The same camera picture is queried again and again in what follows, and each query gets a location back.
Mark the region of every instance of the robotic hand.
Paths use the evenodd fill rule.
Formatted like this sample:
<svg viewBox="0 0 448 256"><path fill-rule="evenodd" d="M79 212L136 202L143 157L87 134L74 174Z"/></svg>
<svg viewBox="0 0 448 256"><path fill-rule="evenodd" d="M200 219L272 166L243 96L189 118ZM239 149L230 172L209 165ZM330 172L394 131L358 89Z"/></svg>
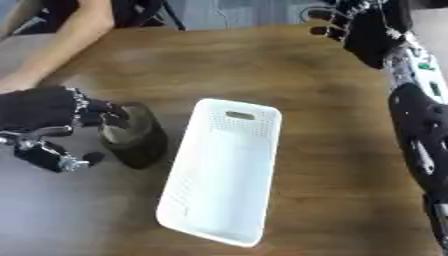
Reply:
<svg viewBox="0 0 448 256"><path fill-rule="evenodd" d="M309 12L327 20L311 34L340 41L366 65L390 77L389 109L412 176L424 190L433 233L448 255L448 90L437 59L410 31L406 0L330 1Z"/></svg>
<svg viewBox="0 0 448 256"><path fill-rule="evenodd" d="M90 99L63 86L36 88L0 95L0 143L14 155L53 171L75 171L103 159L99 152L77 159L47 137L70 136L74 127L115 126L126 129L128 114L122 107Z"/></svg>

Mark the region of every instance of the robotic finger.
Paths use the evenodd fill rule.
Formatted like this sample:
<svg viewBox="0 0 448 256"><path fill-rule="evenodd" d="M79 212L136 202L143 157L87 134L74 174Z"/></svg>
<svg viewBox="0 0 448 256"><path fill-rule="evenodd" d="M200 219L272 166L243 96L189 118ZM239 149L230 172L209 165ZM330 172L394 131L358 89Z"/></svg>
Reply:
<svg viewBox="0 0 448 256"><path fill-rule="evenodd" d="M42 139L45 136L69 136L72 133L71 126L46 127L31 133L0 132L0 142L13 146L15 157L56 173L87 169L103 160L104 155L99 152L89 153L78 159L64 147Z"/></svg>

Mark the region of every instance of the wood grain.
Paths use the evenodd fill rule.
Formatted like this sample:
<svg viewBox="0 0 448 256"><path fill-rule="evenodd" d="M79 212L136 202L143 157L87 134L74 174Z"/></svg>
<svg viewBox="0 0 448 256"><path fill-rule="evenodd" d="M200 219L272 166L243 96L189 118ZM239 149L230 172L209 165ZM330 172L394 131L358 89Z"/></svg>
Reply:
<svg viewBox="0 0 448 256"><path fill-rule="evenodd" d="M0 74L46 37L0 47ZM305 26L117 31L47 83L152 107L171 153L145 171L111 156L52 174L0 154L0 255L374 256L439 254L392 132L383 74ZM240 249L160 227L154 208L201 98L277 107L284 123L265 236ZM94 130L64 141L101 148Z"/></svg>

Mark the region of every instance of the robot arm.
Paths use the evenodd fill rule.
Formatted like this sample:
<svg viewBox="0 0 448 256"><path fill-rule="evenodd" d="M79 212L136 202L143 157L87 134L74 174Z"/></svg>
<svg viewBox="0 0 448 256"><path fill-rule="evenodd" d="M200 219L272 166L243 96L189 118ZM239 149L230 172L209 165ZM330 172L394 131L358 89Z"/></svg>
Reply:
<svg viewBox="0 0 448 256"><path fill-rule="evenodd" d="M448 255L448 89L437 59L411 32L406 0L327 0L330 22L311 34L341 42L390 78L388 104L407 167L424 191L433 233Z"/></svg>
<svg viewBox="0 0 448 256"><path fill-rule="evenodd" d="M408 169L425 192L433 233L448 251L448 89L435 56L410 32L385 58L389 109Z"/></svg>

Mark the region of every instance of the cable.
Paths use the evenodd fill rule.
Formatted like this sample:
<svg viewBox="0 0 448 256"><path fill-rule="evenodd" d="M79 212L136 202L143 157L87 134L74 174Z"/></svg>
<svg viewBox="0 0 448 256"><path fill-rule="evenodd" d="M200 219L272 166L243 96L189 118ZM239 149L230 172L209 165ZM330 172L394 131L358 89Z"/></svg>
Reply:
<svg viewBox="0 0 448 256"><path fill-rule="evenodd" d="M224 25L226 26L226 28L229 28L229 18L221 9L219 9L218 0L213 1L213 3L215 12L224 19Z"/></svg>

